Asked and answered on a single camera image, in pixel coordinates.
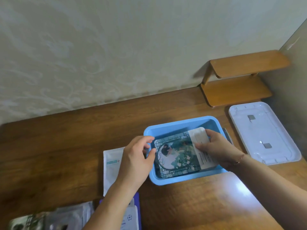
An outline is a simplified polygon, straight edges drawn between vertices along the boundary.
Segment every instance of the blue basket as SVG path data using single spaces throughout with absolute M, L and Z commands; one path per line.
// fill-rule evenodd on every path
M 189 131 L 198 127 L 204 127 L 206 129 L 211 129 L 213 131 L 221 133 L 224 137 L 225 134 L 219 121 L 213 116 L 204 116 L 194 119 L 181 120 L 171 123 L 163 123 L 159 125 L 149 126 L 145 129 L 144 135 L 151 135 L 155 138 L 161 139 L 168 135 L 175 135 L 182 133 L 184 131 Z M 210 170 L 203 170 L 193 174 L 186 174 L 173 178 L 158 178 L 156 175 L 155 168 L 150 171 L 149 178 L 156 185 L 166 185 L 175 182 L 182 182 L 190 180 L 193 178 L 201 178 L 205 176 L 210 176 L 214 174 L 221 174 L 227 172 L 220 165 Z

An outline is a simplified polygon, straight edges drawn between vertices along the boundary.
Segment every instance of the wooden desk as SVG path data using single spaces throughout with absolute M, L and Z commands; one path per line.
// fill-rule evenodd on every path
M 215 116 L 242 149 L 227 108 L 199 87 L 5 124 L 0 137 L 0 229 L 12 218 L 102 196 L 104 150 L 147 126 Z M 304 159 L 272 166 L 307 189 Z M 140 188 L 143 229 L 281 229 L 232 173 Z

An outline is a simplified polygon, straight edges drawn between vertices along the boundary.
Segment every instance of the white tray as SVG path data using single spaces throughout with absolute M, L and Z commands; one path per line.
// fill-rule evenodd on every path
M 229 114 L 252 158 L 267 165 L 301 159 L 300 150 L 268 104 L 234 105 Z

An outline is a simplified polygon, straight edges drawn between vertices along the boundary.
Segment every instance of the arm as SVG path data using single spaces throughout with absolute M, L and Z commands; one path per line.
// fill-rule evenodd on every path
M 307 191 L 244 154 L 221 134 L 208 129 L 206 132 L 210 143 L 197 144 L 199 150 L 206 151 L 236 174 L 284 229 L 307 229 Z
M 147 143 L 153 140 L 152 136 L 137 136 L 125 147 L 115 183 L 83 230 L 120 229 L 129 202 L 153 167 L 156 149 L 149 152 L 147 159 L 143 155 L 150 147 Z

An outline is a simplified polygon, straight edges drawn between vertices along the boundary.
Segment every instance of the forearm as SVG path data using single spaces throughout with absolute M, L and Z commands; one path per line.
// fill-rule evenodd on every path
M 115 182 L 83 230 L 119 230 L 133 195 L 124 185 Z
M 307 192 L 268 166 L 244 156 L 231 169 L 286 230 L 307 228 Z

